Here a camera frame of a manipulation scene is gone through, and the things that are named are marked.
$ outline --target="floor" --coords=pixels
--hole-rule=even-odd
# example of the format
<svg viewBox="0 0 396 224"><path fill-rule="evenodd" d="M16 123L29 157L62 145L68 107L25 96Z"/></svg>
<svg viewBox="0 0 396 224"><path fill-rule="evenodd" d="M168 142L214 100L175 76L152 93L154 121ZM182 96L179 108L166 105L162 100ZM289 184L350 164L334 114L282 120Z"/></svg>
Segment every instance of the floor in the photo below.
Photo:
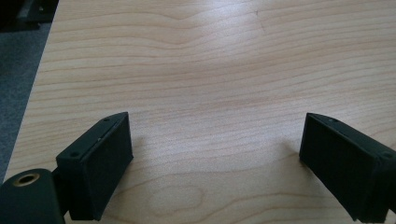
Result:
<svg viewBox="0 0 396 224"><path fill-rule="evenodd" d="M0 183L17 139L50 23L39 30L0 33Z"/></svg>

